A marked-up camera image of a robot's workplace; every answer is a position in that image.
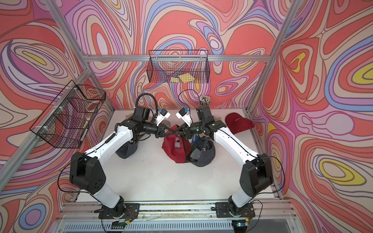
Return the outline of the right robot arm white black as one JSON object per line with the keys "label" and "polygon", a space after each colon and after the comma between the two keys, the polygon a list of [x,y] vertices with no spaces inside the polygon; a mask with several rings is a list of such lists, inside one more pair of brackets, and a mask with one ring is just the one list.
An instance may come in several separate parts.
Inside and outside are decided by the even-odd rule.
{"label": "right robot arm white black", "polygon": [[175,132],[178,136],[191,136],[203,133],[220,144],[241,166],[240,188],[228,198],[225,208],[215,207],[217,214],[226,212],[232,217],[241,217],[251,208],[251,201],[274,182],[270,157],[258,154],[242,143],[220,120],[215,120],[209,106],[197,108],[198,121],[193,122],[190,111],[182,108],[176,113],[183,124]]}

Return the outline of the dark red cap front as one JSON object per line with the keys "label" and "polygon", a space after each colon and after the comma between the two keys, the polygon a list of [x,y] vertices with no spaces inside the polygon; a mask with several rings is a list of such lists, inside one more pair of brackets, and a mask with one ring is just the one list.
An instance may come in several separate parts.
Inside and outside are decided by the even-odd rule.
{"label": "dark red cap front", "polygon": [[189,162],[187,158],[191,153],[191,143],[184,136],[171,135],[164,137],[162,149],[166,155],[175,163],[183,164]]}

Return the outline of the dark grey cap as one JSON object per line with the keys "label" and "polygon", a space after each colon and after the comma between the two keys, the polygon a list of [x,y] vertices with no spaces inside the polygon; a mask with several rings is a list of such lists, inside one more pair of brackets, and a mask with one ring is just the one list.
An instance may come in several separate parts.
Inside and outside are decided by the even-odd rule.
{"label": "dark grey cap", "polygon": [[186,156],[186,161],[197,167],[209,165],[215,158],[216,148],[212,140],[202,137],[192,143],[191,152]]}
{"label": "dark grey cap", "polygon": [[138,141],[126,142],[116,151],[116,155],[119,158],[127,159],[136,152],[138,144]]}

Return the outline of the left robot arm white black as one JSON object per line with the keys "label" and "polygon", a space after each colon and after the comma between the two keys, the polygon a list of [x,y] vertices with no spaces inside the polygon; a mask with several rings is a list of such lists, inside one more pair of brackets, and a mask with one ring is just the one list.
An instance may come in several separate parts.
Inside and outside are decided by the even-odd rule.
{"label": "left robot arm white black", "polygon": [[162,121],[170,117],[165,110],[157,110],[152,121],[147,121],[149,108],[136,107],[132,116],[115,125],[114,132],[93,148],[71,157],[70,183],[86,191],[102,205],[102,217],[106,212],[111,218],[123,218],[127,211],[124,199],[107,183],[103,169],[105,162],[125,143],[137,141],[140,133],[165,137],[166,126]]}

